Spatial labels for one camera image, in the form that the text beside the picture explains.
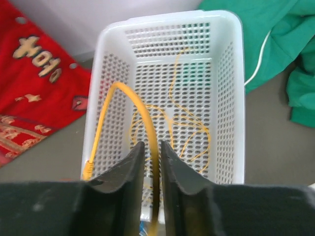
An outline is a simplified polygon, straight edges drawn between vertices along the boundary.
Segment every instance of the red cloth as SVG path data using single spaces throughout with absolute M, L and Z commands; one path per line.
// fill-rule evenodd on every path
M 0 0 L 0 167 L 85 113 L 90 73 L 74 63 Z

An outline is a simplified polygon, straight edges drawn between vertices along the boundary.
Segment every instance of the white cord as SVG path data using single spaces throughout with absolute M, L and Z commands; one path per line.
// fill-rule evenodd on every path
M 263 56 L 263 54 L 264 54 L 265 46 L 266 46 L 268 37 L 269 37 L 269 35 L 270 35 L 270 32 L 271 32 L 271 31 L 269 31 L 269 32 L 267 33 L 267 35 L 266 35 L 264 41 L 262 42 L 262 45 L 261 45 L 261 48 L 260 48 L 260 52 L 259 52 L 259 56 L 258 56 L 258 62 L 257 62 L 256 69 L 255 69 L 254 73 L 252 74 L 252 76 L 251 76 L 248 80 L 246 80 L 246 82 L 244 83 L 244 86 L 246 86 L 250 81 L 252 81 L 253 78 L 255 78 L 255 76 L 256 76 L 257 73 L 258 73 L 258 70 L 259 70 L 259 68 L 260 68 L 260 66 L 261 66 L 261 62 L 262 62 L 262 56 Z

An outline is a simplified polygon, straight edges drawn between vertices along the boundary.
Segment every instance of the green cloth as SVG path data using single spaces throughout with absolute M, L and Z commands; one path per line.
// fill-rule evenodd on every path
M 245 78 L 253 74 L 264 38 L 271 30 L 261 67 L 246 93 L 282 72 L 301 53 L 303 69 L 289 78 L 293 122 L 315 127 L 315 0 L 204 0 L 199 9 L 229 10 L 242 21 Z

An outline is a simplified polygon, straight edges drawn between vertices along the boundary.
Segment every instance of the basket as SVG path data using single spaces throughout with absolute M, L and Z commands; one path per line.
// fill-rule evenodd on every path
M 196 171 L 216 183 L 244 183 L 245 107 L 242 26 L 228 11 L 189 11 L 129 19 L 101 32 L 95 52 L 87 110 L 82 169 L 91 154 L 100 110 L 114 81 L 130 86 L 145 104 L 159 106 L 169 118 L 189 123 L 169 100 L 175 58 L 179 56 L 172 90 L 176 103 L 196 115 L 208 128 L 194 133 L 192 126 L 174 127 L 174 150 Z M 116 91 L 108 108 L 94 160 L 98 176 L 125 157 L 134 140 L 147 143 L 143 126 L 130 128 L 136 107 Z M 170 141 L 167 122 L 150 109 L 157 138 Z M 201 154 L 210 145 L 210 151 Z M 152 191 L 150 151 L 146 144 L 141 219 L 149 220 Z M 163 201 L 159 221 L 164 222 Z

